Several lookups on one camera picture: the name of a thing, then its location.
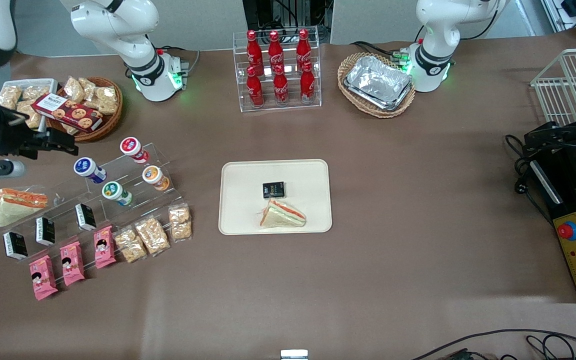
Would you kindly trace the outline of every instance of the brown paper tablecloth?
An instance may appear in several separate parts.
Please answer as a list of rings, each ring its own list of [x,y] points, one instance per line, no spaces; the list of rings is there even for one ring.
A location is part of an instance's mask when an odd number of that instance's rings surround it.
[[[566,48],[576,48],[576,30],[463,41],[441,87],[391,120],[359,112],[338,90],[338,65],[359,51],[350,45],[322,47],[321,108],[252,114],[240,113],[229,51],[202,52],[187,91],[163,103],[137,92],[117,56],[19,55],[16,79],[119,84],[121,125],[80,154],[103,163],[126,136],[154,142],[192,205],[194,239],[91,271],[44,301],[0,239],[0,359],[277,359],[281,349],[309,349],[314,360],[406,359],[498,328],[576,335],[558,240],[514,193],[515,155],[503,145],[505,134],[543,121],[528,82]],[[330,231],[219,233],[224,164],[307,158],[329,165]],[[41,153],[0,187],[61,182],[73,161]],[[529,355],[517,334],[462,345],[454,348]]]

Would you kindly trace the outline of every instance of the red bottle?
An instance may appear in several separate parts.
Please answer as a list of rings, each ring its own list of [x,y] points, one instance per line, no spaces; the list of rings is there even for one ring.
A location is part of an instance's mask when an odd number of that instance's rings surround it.
[[[264,60],[261,57],[261,47],[257,43],[257,34],[255,34],[255,30],[248,30],[246,36],[248,39],[246,48],[248,62],[254,68],[254,73],[257,76],[262,76],[264,75]]]
[[[301,74],[301,102],[309,105],[315,100],[315,75],[313,75],[313,64],[308,61],[302,64]]]
[[[281,68],[281,73],[284,73],[284,50],[279,45],[279,32],[277,30],[270,31],[270,46],[268,47],[268,57],[270,57],[270,68],[276,75],[276,69]]]
[[[308,29],[301,29],[297,44],[297,73],[301,74],[302,66],[309,62],[311,62],[311,44],[308,42]]]
[[[284,64],[273,66],[272,70],[274,71],[274,80],[272,80],[274,100],[277,103],[277,107],[285,107],[288,105],[288,79],[284,75]]]
[[[257,77],[256,70],[254,66],[249,66],[247,68],[248,79],[246,85],[248,88],[248,95],[250,96],[250,103],[255,109],[259,109],[264,105],[264,94],[261,91],[261,81]]]

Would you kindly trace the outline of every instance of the pink snack package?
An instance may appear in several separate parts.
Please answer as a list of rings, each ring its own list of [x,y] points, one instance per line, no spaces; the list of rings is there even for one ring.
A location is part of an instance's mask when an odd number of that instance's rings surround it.
[[[63,282],[67,287],[79,280],[85,280],[84,262],[80,242],[75,241],[59,249],[61,251],[61,267]]]
[[[30,263],[30,276],[32,277],[32,290],[37,300],[45,299],[57,292],[53,263],[46,255]]]
[[[115,260],[115,247],[110,229],[112,225],[106,226],[94,232],[94,264],[97,269],[108,266]]]

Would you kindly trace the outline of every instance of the container lid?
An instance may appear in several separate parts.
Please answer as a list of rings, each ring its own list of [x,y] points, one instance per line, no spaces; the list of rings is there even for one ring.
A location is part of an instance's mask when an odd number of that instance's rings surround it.
[[[75,173],[77,173],[77,175],[85,177],[92,175],[92,173],[95,172],[96,167],[97,164],[95,163],[95,160],[91,159],[90,157],[82,157],[75,162],[73,170]]]
[[[101,189],[101,194],[108,200],[119,199],[123,192],[124,188],[119,182],[116,181],[108,182],[107,184],[103,185],[103,189]]]
[[[119,150],[122,153],[132,157],[136,153],[139,153],[142,150],[142,144],[137,140],[136,137],[126,137],[121,141],[121,145],[119,145]]]
[[[141,173],[144,182],[148,184],[156,184],[163,178],[162,169],[155,165],[146,166]]]

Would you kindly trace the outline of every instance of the wicker basket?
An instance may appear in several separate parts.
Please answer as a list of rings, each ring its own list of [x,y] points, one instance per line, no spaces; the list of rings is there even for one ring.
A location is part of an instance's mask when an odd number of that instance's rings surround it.
[[[114,93],[117,95],[117,111],[114,114],[104,116],[103,124],[97,130],[94,130],[89,134],[87,134],[86,132],[78,132],[75,135],[76,142],[98,141],[99,139],[102,139],[106,135],[110,134],[110,132],[112,132],[112,130],[115,129],[115,127],[117,127],[117,125],[119,124],[119,119],[122,116],[122,107],[124,105],[122,91],[119,89],[119,86],[117,86],[117,84],[103,77],[89,77],[87,79],[92,84],[95,84],[98,87],[114,87]],[[57,91],[57,95],[63,96],[65,98],[66,92],[64,91],[64,88],[59,89],[59,91]],[[64,130],[64,127],[62,126],[61,122],[53,120],[52,118],[47,118],[46,120],[48,122],[49,127],[62,130],[62,132],[66,131]]]
[[[404,112],[404,110],[406,110],[407,107],[410,106],[410,103],[412,103],[413,99],[415,98],[415,86],[414,85],[412,86],[412,89],[410,89],[410,91],[407,93],[406,97],[399,104],[399,106],[397,107],[397,109],[395,111],[384,111],[384,110],[380,109],[379,107],[377,107],[377,105],[373,104],[372,102],[369,102],[368,100],[365,100],[365,98],[362,98],[361,96],[350,91],[349,89],[347,89],[344,86],[344,78],[346,77],[346,75],[348,75],[348,73],[350,73],[350,70],[352,70],[352,68],[357,63],[357,60],[359,60],[359,58],[361,58],[361,57],[368,57],[370,55],[372,55],[373,57],[376,57],[382,63],[384,63],[388,66],[392,66],[393,68],[397,68],[397,65],[395,63],[393,63],[389,59],[386,59],[386,57],[383,57],[382,55],[370,54],[368,52],[358,52],[354,55],[350,55],[350,56],[346,57],[346,59],[341,62],[341,65],[339,65],[339,69],[336,71],[336,80],[337,80],[337,84],[339,86],[339,90],[341,90],[343,95],[348,100],[350,100],[350,102],[353,105],[355,105],[355,107],[357,107],[357,109],[361,110],[362,112],[364,112],[366,114],[370,114],[371,116],[378,117],[380,119],[389,119],[389,118],[393,118],[395,116],[398,116],[399,114]]]

